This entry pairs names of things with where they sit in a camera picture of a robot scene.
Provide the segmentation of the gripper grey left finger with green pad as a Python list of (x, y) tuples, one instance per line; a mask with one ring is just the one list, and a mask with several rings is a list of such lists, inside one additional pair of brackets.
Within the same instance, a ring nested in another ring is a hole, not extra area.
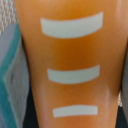
[(18, 24), (0, 37), (0, 128), (23, 128), (29, 73)]

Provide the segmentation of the gripper grey right finger with green pad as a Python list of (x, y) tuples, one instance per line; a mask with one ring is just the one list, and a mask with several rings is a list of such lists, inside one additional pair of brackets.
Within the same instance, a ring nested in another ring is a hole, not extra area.
[(122, 118), (120, 117), (121, 128), (128, 128), (128, 50), (126, 52), (124, 71), (121, 87)]

